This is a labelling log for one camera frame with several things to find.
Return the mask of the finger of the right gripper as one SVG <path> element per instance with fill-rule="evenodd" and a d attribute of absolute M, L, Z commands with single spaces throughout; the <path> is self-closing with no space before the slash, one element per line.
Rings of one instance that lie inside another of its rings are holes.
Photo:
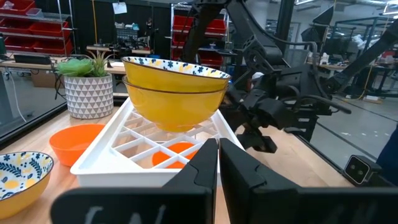
<path fill-rule="evenodd" d="M 248 94 L 247 91 L 230 88 L 228 90 L 228 99 L 232 104 L 243 104 Z"/>
<path fill-rule="evenodd" d="M 248 117 L 237 106 L 222 105 L 221 114 L 229 125 L 242 125 L 247 123 Z"/>

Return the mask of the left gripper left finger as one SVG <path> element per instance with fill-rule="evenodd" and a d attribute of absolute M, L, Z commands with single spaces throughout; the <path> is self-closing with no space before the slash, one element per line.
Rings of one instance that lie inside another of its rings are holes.
<path fill-rule="evenodd" d="M 53 223 L 213 223 L 218 143 L 208 139 L 162 187 L 83 187 L 53 202 Z"/>

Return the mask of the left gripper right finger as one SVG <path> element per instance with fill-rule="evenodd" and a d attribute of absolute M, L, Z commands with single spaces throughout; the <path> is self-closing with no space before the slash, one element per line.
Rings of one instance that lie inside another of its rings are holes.
<path fill-rule="evenodd" d="M 397 224 L 395 187 L 301 187 L 226 138 L 220 172 L 231 223 Z"/>

